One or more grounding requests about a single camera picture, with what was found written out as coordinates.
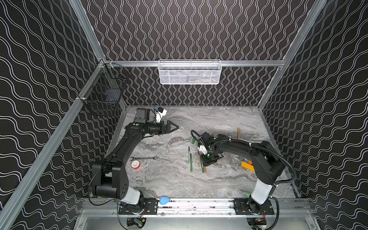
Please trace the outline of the blue egg-shaped object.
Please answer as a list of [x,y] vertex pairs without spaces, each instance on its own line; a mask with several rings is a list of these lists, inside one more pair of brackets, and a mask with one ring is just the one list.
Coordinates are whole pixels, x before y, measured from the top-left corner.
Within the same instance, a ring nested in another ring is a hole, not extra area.
[[169,197],[161,196],[160,200],[159,200],[159,203],[160,203],[160,205],[164,206],[164,205],[168,204],[170,201],[171,201],[171,199]]

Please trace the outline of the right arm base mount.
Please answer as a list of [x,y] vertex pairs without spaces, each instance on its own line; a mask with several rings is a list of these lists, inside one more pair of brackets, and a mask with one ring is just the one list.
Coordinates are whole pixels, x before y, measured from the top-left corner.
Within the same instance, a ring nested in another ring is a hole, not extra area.
[[264,204],[258,204],[252,198],[235,198],[233,200],[236,215],[274,215],[274,209],[269,199]]

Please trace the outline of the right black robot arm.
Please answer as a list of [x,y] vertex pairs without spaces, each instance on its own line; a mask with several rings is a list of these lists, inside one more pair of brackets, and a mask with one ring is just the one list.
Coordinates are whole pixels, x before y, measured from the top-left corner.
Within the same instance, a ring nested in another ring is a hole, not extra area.
[[249,203],[252,205],[264,205],[277,185],[296,180],[293,166],[268,141],[250,143],[222,134],[213,137],[205,132],[199,137],[197,145],[205,167],[223,158],[223,153],[240,156],[253,166],[257,181],[250,195]]

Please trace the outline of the orange yellow box cutter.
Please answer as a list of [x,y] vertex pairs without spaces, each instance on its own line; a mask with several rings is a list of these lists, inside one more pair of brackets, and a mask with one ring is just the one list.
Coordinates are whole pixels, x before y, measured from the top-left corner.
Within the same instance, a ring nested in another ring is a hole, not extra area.
[[241,167],[244,169],[250,170],[252,172],[255,172],[255,168],[251,163],[241,162]]

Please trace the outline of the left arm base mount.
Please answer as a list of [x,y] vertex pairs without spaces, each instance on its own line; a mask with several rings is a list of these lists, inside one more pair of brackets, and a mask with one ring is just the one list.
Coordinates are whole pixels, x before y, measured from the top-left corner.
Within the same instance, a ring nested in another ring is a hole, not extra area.
[[156,198],[143,198],[137,205],[122,203],[119,205],[119,215],[156,215],[159,200]]

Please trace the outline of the metal wrench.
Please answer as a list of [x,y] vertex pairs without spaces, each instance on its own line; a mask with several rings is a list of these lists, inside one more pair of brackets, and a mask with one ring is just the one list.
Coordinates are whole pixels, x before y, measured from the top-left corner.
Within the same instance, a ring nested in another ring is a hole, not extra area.
[[158,157],[157,156],[154,156],[154,157],[130,157],[130,160],[131,161],[139,161],[139,160],[157,160]]

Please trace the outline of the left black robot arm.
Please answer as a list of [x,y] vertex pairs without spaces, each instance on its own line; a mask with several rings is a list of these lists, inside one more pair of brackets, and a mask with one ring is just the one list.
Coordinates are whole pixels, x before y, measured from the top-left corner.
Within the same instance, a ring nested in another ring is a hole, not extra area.
[[137,108],[132,123],[125,126],[125,133],[115,148],[92,166],[93,178],[89,190],[93,196],[111,198],[129,205],[139,205],[143,198],[140,191],[130,187],[126,164],[136,146],[146,137],[169,134],[179,129],[171,121],[150,120],[152,109]]

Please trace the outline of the aluminium front rail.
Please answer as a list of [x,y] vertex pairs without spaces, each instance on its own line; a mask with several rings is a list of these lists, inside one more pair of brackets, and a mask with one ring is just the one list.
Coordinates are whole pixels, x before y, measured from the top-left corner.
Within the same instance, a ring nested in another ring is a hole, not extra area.
[[[276,201],[269,199],[273,206],[274,215],[236,215],[233,204],[234,198],[171,198],[171,201],[159,207],[156,215],[120,215],[123,217],[158,217],[158,218],[225,218],[225,217],[275,217],[277,214]],[[102,206],[94,206],[90,202],[82,205],[79,216],[87,217],[116,217],[119,205],[111,202]]]

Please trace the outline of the red white tape roll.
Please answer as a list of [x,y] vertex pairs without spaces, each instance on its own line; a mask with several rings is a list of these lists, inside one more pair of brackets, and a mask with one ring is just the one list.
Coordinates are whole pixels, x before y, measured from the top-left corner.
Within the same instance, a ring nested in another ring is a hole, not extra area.
[[138,161],[138,160],[133,160],[132,162],[131,162],[131,167],[133,168],[133,169],[139,169],[140,168],[140,166],[141,166],[141,164],[140,164],[140,162]]

